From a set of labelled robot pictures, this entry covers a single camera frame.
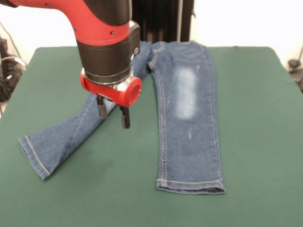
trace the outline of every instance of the jeans leg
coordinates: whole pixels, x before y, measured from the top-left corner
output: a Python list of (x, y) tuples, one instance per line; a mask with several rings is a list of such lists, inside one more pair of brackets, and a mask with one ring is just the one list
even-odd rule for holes
[(206, 47), (153, 44), (149, 63), (159, 110), (157, 187), (185, 194), (225, 193), (216, 113), (216, 79)]

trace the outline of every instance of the blue jeans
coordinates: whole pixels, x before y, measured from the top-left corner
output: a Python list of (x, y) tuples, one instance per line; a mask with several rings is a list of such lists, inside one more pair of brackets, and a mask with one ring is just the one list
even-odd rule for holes
[[(216, 112), (216, 73), (208, 49), (195, 42), (141, 42), (134, 75), (150, 72), (159, 116), (157, 188), (183, 194), (225, 193)], [(115, 107), (106, 101), (108, 112)], [(96, 97), (81, 112), (38, 133), (19, 138), (33, 169), (44, 180), (103, 122)]]

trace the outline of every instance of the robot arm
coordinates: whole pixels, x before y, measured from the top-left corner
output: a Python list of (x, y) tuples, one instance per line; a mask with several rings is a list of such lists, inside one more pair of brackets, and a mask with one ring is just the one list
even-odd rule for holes
[(77, 40), (81, 85), (97, 95), (102, 118), (107, 117), (106, 98), (120, 106), (123, 127), (130, 127), (128, 108), (142, 87), (131, 69), (132, 58), (140, 52), (140, 27), (131, 21), (131, 0), (0, 0), (0, 4), (62, 11)]

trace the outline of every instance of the faded patch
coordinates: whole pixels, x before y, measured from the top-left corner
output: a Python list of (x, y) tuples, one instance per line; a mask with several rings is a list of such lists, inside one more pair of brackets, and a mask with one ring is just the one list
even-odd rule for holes
[(176, 115), (179, 119), (191, 119), (196, 112), (196, 72), (190, 68), (179, 68), (176, 75)]
[(191, 128), (188, 130), (188, 138), (191, 139)]

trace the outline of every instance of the scuff mark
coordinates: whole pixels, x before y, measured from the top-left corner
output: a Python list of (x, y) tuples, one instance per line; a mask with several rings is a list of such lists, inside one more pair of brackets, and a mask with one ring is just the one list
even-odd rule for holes
[(169, 102), (170, 102), (171, 96), (172, 96), (172, 92), (169, 94), (169, 98), (167, 100), (167, 107), (169, 106)]
[(188, 138), (191, 139), (191, 127), (188, 130)]

